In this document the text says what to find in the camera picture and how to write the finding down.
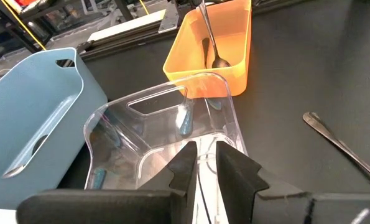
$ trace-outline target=black tabletop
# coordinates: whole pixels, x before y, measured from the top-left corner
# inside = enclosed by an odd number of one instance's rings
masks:
[[[166,82],[173,38],[86,62],[109,99]],[[370,1],[316,0],[252,19],[247,90],[233,98],[251,158],[312,192],[370,192],[370,181],[302,121],[317,112],[370,164]],[[84,147],[60,187],[82,188]]]

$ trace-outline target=floor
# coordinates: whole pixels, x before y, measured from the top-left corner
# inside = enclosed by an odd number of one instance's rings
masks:
[[[167,1],[151,0],[145,2],[145,5],[148,12],[152,13],[165,9]],[[146,15],[144,8],[140,4],[137,4],[136,8],[136,14],[138,17]],[[47,44],[46,48],[59,49],[64,47],[76,47],[78,44],[86,42],[92,33],[98,31],[98,24],[101,20],[102,19],[53,37],[51,41]],[[6,54],[2,59],[0,59],[0,71],[3,70],[0,72],[0,75],[6,73],[8,71],[7,68],[12,68],[14,65],[28,57],[30,54],[31,53],[27,49],[20,49],[15,52]]]

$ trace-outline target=metal spoon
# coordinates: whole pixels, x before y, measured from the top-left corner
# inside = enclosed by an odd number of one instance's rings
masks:
[[[352,158],[357,164],[363,167],[370,173],[370,166],[364,162],[358,155],[356,155],[345,143],[337,139],[335,135],[328,129],[327,125],[319,118],[314,112],[306,112],[302,116],[303,120],[309,124],[314,130],[319,132],[322,136],[330,140],[334,145],[344,151],[350,158]]]
[[[199,5],[199,7],[200,7],[201,14],[203,15],[205,25],[207,26],[208,34],[210,35],[212,46],[214,48],[215,59],[212,62],[212,68],[230,67],[229,62],[227,60],[221,58],[220,55],[218,54],[218,49],[216,48],[215,38],[214,38],[214,35],[212,34],[210,19],[208,18],[207,8],[205,6],[205,0],[201,0],[201,3]]]

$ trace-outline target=plastic storage bin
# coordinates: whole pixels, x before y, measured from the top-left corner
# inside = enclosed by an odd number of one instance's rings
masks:
[[[75,66],[56,64],[65,59]],[[0,208],[54,189],[85,142],[86,119],[106,102],[73,48],[33,54],[2,77]]]
[[[214,72],[229,83],[233,96],[247,87],[249,54],[251,47],[251,1],[233,0],[207,7],[220,57],[232,66],[211,68],[215,59],[212,44],[208,49],[205,68],[202,40],[208,31],[199,9],[190,11],[180,26],[178,35],[164,63],[169,80],[183,78],[199,72]]]
[[[210,91],[200,88],[210,80],[226,96],[187,97]],[[195,141],[208,212],[213,220],[227,221],[216,176],[215,142],[246,152],[228,84],[221,76],[201,73],[105,104],[88,119],[84,135],[91,153],[86,189],[137,189],[187,142]],[[198,184],[195,203],[193,221],[208,223]]]

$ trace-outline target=cable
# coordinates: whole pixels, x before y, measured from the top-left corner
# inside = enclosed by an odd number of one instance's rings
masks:
[[[141,5],[142,5],[143,9],[145,10],[146,14],[149,15],[149,12],[148,12],[145,4],[143,4],[143,1],[142,0],[139,0],[139,1],[141,2]]]
[[[42,50],[47,50],[41,44],[41,42],[37,38],[34,37],[33,33],[31,33],[31,31],[24,25],[24,23],[18,18],[18,16],[12,11],[12,9],[8,6],[7,2],[5,0],[1,0],[1,1],[5,5],[5,7],[9,10],[9,12],[11,12],[11,14],[13,15],[13,17],[15,17],[15,19],[19,22],[19,24],[25,29],[25,31],[30,34],[30,36],[36,41],[37,44],[40,45],[40,47],[42,48]]]
[[[205,201],[203,188],[201,187],[201,179],[200,179],[200,171],[199,170],[200,169],[197,169],[198,185],[200,186],[201,197],[203,199],[203,204],[204,204],[204,208],[205,208],[205,213],[207,215],[208,223],[212,224],[211,218],[210,218],[210,213],[208,212],[208,208],[207,208],[207,203]]]

